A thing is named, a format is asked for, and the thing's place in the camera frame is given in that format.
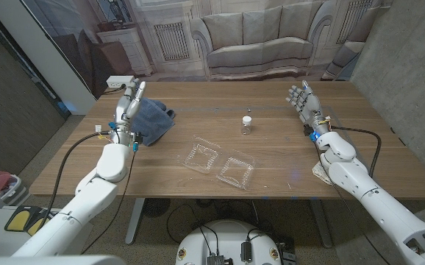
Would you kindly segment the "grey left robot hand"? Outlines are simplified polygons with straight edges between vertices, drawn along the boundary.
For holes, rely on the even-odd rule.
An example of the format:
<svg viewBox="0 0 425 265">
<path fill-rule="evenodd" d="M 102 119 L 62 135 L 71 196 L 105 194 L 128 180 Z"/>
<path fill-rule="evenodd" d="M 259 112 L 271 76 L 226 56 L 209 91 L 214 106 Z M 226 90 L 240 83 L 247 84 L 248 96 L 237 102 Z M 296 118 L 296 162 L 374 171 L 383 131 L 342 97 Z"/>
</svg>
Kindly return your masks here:
<svg viewBox="0 0 425 265">
<path fill-rule="evenodd" d="M 114 122 L 110 125 L 111 141 L 114 144 L 129 146 L 135 137 L 131 123 L 138 114 L 141 99 L 146 89 L 146 82 L 134 76 L 110 76 L 107 80 L 109 88 L 124 88 L 124 94 L 115 108 Z"/>
</svg>

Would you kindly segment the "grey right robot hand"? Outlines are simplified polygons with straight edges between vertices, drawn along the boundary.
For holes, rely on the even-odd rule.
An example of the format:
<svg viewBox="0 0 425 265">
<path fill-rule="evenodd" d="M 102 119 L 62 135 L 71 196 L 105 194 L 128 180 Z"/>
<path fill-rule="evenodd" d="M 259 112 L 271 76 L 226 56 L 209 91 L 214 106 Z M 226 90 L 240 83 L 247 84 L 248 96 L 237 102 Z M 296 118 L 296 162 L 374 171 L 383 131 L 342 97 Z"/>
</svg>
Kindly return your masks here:
<svg viewBox="0 0 425 265">
<path fill-rule="evenodd" d="M 329 120 L 324 115 L 318 97 L 304 80 L 302 87 L 292 85 L 286 101 L 296 110 L 304 124 L 304 134 L 315 138 L 329 132 Z"/>
</svg>

